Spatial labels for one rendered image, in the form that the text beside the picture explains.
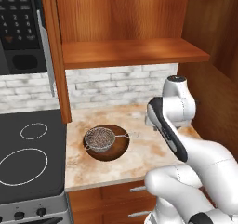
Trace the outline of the brown wooden bowl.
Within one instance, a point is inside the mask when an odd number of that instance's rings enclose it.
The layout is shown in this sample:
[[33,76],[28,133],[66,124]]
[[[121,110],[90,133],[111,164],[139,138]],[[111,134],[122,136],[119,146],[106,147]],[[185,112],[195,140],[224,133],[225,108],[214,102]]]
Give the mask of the brown wooden bowl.
[[116,137],[114,144],[105,152],[94,152],[91,150],[86,150],[86,152],[96,160],[102,162],[109,162],[118,159],[121,157],[127,150],[130,142],[130,137],[125,138],[124,135],[127,132],[118,125],[102,125],[102,127],[106,127],[111,129],[111,131],[116,135],[120,135],[120,138]]

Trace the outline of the metal mesh tea strainer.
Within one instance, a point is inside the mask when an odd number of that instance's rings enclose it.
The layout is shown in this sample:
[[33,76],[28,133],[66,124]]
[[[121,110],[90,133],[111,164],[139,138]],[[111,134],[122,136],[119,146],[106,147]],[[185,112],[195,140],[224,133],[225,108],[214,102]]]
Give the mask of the metal mesh tea strainer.
[[85,150],[99,153],[106,152],[112,147],[117,138],[129,138],[129,135],[127,133],[115,135],[111,129],[102,126],[91,128],[84,137]]

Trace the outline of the tall wooden cabinet side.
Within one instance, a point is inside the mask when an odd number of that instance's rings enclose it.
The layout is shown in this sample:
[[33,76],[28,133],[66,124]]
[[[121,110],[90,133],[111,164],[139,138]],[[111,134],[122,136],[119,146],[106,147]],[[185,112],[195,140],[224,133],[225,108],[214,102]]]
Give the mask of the tall wooden cabinet side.
[[238,0],[189,0],[182,38],[210,55],[178,66],[197,104],[192,126],[238,160]]

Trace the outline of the wooden cabinet door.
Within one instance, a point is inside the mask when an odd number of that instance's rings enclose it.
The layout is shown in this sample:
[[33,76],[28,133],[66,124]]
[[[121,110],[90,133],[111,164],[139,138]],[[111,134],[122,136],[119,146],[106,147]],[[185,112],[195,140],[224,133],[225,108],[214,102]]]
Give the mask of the wooden cabinet door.
[[72,117],[63,62],[57,2],[56,0],[42,0],[42,3],[46,19],[51,58],[53,62],[54,78],[58,93],[61,120],[64,124],[68,124],[72,121]]

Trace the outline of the wooden base cabinet panel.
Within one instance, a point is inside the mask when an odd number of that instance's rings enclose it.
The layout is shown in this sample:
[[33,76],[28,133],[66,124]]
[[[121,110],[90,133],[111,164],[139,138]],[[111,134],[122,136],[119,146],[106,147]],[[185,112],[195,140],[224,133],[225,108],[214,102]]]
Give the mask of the wooden base cabinet panel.
[[69,198],[74,224],[103,224],[100,188],[70,191]]

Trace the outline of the wooden drawer front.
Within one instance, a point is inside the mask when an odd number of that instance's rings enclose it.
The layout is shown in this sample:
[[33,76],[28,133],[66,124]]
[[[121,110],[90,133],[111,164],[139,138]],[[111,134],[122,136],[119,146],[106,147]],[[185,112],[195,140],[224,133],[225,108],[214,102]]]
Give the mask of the wooden drawer front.
[[155,203],[155,198],[141,198],[108,206],[103,214],[103,224],[144,224],[147,216],[128,217],[128,215],[140,211],[152,211]]
[[149,197],[146,190],[132,191],[132,189],[143,187],[144,181],[134,181],[123,184],[110,185],[100,189],[101,196],[104,200],[132,200],[140,197]]

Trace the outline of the black glass hob stove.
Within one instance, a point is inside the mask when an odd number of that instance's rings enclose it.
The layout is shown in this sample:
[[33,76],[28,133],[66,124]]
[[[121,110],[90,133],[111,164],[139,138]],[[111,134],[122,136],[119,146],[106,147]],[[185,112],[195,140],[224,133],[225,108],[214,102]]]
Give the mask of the black glass hob stove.
[[[0,224],[73,224],[66,133],[58,110],[0,114]],[[24,219],[15,220],[16,212]]]

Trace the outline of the black microwave oven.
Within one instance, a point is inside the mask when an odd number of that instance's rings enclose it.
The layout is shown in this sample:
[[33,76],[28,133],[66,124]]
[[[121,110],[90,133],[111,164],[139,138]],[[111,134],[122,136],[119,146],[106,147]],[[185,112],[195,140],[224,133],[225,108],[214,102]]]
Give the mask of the black microwave oven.
[[0,75],[46,72],[41,0],[0,0]]

